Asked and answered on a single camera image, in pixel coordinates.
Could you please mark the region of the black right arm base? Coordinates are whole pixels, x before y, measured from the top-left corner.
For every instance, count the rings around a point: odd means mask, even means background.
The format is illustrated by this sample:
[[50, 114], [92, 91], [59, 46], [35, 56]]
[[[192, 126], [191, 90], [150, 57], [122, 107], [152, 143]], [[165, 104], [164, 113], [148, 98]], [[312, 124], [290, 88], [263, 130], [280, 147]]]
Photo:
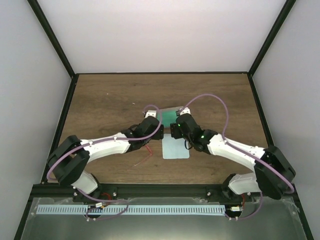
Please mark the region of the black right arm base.
[[205, 187], [205, 198], [210, 202], [219, 202], [219, 203], [236, 203], [239, 204], [243, 201], [243, 196], [241, 194], [234, 193], [229, 188], [229, 183], [236, 174], [230, 174], [223, 183], [211, 184]]

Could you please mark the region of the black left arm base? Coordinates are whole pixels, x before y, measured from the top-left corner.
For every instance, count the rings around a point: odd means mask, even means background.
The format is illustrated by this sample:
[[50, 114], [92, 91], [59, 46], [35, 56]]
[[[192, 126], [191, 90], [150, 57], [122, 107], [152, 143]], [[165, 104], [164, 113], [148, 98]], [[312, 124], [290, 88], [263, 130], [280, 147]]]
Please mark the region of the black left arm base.
[[113, 199], [112, 197], [109, 199], [106, 195], [103, 195], [103, 185], [99, 183], [89, 183], [89, 184], [72, 184], [72, 188], [79, 193], [84, 201], [88, 202], [97, 202], [97, 203], [117, 203], [118, 200]]

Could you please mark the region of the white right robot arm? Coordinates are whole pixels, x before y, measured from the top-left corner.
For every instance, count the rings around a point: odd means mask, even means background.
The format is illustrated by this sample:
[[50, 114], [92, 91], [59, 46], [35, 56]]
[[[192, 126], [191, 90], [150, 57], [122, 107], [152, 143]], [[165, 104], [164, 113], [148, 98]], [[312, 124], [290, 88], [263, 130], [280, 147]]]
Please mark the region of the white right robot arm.
[[198, 152], [219, 156], [238, 163], [251, 172], [234, 174], [222, 188], [223, 198], [229, 202], [244, 193], [262, 193], [279, 200], [295, 191], [292, 181], [296, 172], [282, 151], [270, 145], [267, 148], [246, 145], [224, 137], [222, 134], [201, 129], [189, 113], [181, 114], [170, 124], [171, 136], [184, 139]]

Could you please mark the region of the light blue cleaning cloth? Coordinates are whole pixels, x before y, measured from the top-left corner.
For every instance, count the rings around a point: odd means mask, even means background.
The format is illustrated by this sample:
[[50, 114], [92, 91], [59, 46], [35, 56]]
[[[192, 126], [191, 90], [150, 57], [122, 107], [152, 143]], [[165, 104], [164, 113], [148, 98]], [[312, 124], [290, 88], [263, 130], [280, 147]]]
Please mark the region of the light blue cleaning cloth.
[[189, 150], [185, 147], [183, 138], [175, 139], [170, 134], [164, 134], [162, 139], [162, 158], [165, 160], [188, 159]]

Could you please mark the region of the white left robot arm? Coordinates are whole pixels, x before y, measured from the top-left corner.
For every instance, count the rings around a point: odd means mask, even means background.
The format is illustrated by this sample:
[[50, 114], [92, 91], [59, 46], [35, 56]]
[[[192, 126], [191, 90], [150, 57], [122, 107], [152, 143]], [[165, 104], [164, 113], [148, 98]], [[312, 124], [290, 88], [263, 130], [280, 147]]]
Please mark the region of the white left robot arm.
[[63, 186], [72, 186], [91, 202], [97, 202], [102, 189], [93, 174], [87, 173], [88, 163], [111, 155], [137, 151], [150, 140], [161, 140], [164, 125], [155, 116], [146, 116], [137, 125], [112, 136], [96, 139], [79, 139], [76, 135], [67, 137], [48, 157], [47, 179], [54, 179]]

